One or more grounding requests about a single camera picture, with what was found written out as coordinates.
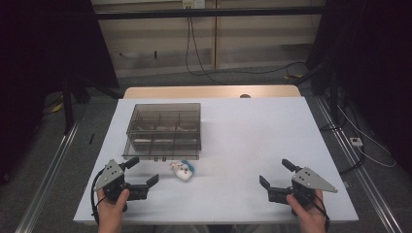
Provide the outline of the wooden table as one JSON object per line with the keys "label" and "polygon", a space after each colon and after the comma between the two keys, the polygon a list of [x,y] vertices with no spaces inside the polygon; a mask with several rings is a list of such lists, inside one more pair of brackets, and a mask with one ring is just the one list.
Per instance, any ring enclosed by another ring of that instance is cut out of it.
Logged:
{"label": "wooden table", "polygon": [[294,85],[268,84],[130,87],[125,91],[123,98],[259,98],[300,96],[300,91]]}

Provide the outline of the white and blue plush toy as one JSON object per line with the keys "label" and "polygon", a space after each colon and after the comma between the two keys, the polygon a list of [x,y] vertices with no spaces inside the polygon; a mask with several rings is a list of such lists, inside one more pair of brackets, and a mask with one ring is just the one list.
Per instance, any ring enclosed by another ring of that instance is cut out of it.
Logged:
{"label": "white and blue plush toy", "polygon": [[170,167],[174,174],[184,182],[190,180],[195,172],[194,167],[185,159],[171,162]]}

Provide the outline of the person's right hand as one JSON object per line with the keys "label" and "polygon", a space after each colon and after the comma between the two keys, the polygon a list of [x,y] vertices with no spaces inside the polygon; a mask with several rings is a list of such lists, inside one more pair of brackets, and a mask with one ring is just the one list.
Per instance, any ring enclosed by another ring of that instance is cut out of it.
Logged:
{"label": "person's right hand", "polygon": [[299,228],[310,225],[325,227],[326,218],[316,207],[303,208],[291,194],[287,196],[287,201],[297,214]]}

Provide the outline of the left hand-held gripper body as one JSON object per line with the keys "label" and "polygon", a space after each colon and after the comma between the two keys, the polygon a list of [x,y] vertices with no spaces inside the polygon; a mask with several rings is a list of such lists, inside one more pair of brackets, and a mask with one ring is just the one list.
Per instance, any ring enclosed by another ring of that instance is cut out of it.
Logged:
{"label": "left hand-held gripper body", "polygon": [[111,159],[99,172],[93,190],[102,189],[105,197],[112,203],[116,203],[120,193],[124,189],[129,190],[128,200],[145,200],[149,189],[146,184],[130,184],[125,181],[125,170],[120,167],[121,163]]}

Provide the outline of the white wall socket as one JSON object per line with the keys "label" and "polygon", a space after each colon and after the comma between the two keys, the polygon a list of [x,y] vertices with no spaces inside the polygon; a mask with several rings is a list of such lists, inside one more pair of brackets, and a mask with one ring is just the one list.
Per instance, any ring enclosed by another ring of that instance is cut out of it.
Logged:
{"label": "white wall socket", "polygon": [[184,9],[204,9],[206,7],[205,0],[182,0]]}

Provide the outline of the black metal stand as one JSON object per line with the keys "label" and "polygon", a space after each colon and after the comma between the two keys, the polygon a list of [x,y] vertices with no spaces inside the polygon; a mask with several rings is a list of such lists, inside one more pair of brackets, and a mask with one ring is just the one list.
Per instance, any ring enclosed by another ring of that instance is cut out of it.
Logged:
{"label": "black metal stand", "polygon": [[90,100],[90,96],[86,91],[86,80],[81,77],[75,77],[73,79],[65,78],[62,83],[62,96],[65,114],[64,134],[68,135],[75,122],[72,97],[75,97],[81,104],[87,104]]}

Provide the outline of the black curtain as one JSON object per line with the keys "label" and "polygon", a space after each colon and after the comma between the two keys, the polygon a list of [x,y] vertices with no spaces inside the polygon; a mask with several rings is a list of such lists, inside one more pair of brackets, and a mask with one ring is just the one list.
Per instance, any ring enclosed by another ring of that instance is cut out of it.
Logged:
{"label": "black curtain", "polygon": [[412,177],[412,0],[326,0],[306,60],[319,65]]}
{"label": "black curtain", "polygon": [[86,103],[119,86],[91,0],[0,0],[0,184],[30,144],[46,97]]}

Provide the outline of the metal floor rail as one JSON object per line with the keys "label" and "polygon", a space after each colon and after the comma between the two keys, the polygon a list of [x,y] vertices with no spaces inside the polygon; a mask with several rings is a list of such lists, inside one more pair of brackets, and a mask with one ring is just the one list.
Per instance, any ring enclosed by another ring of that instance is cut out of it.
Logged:
{"label": "metal floor rail", "polygon": [[51,165],[49,166],[45,176],[42,178],[40,186],[37,188],[35,195],[28,205],[21,221],[19,222],[15,233],[32,233],[35,225],[43,211],[46,202],[50,196],[52,185],[56,176],[63,164],[63,161],[70,149],[72,142],[77,134],[80,120],[74,121],[72,126],[67,130],[66,134],[53,156]]}
{"label": "metal floor rail", "polygon": [[[316,102],[326,119],[329,126],[332,127],[333,135],[338,142],[340,148],[343,150],[350,165],[354,165],[356,160],[359,159],[357,150],[350,143],[349,138],[341,127],[332,120],[332,116],[329,113],[329,106],[326,100],[317,97]],[[389,207],[384,196],[379,191],[378,187],[374,181],[370,178],[366,169],[363,166],[357,168],[354,173],[356,174],[358,181],[363,189],[364,195],[367,197],[369,203],[371,204],[374,213],[378,216],[379,221],[385,229],[386,233],[404,233],[399,222],[395,218],[395,214]]]}

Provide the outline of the person's left hand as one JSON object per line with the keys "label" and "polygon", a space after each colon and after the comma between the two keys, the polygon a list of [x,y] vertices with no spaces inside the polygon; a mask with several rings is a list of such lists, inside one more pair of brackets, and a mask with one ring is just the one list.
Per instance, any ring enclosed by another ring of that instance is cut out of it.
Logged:
{"label": "person's left hand", "polygon": [[111,228],[121,226],[122,209],[129,197],[129,190],[124,189],[120,193],[120,197],[115,204],[110,203],[106,199],[104,191],[102,189],[99,189],[97,191],[97,196],[99,198],[99,225]]}

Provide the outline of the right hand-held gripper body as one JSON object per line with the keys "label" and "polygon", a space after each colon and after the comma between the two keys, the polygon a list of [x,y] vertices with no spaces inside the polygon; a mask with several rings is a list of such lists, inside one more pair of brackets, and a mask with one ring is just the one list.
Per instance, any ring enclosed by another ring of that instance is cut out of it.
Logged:
{"label": "right hand-held gripper body", "polygon": [[286,188],[273,187],[267,184],[268,201],[288,204],[287,196],[293,195],[297,202],[306,207],[317,197],[316,191],[337,193],[338,189],[308,167],[294,169],[292,185]]}

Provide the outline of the smoky transparent drawer organiser box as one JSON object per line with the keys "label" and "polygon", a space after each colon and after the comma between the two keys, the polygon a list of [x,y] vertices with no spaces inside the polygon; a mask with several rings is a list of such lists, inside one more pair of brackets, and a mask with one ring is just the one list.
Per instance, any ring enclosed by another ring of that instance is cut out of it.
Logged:
{"label": "smoky transparent drawer organiser box", "polygon": [[198,160],[201,151],[199,103],[136,104],[126,130],[125,159]]}

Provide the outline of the black horizontal bar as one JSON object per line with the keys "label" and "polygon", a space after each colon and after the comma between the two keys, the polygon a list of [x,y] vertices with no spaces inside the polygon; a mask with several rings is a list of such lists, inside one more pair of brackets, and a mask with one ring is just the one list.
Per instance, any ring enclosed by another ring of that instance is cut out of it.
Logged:
{"label": "black horizontal bar", "polygon": [[254,16],[303,16],[321,15],[325,7],[280,7],[280,8],[231,8],[231,9],[190,9],[190,10],[158,10],[134,12],[98,12],[101,20],[114,19],[147,19],[147,18],[179,18],[179,17],[254,17]]}

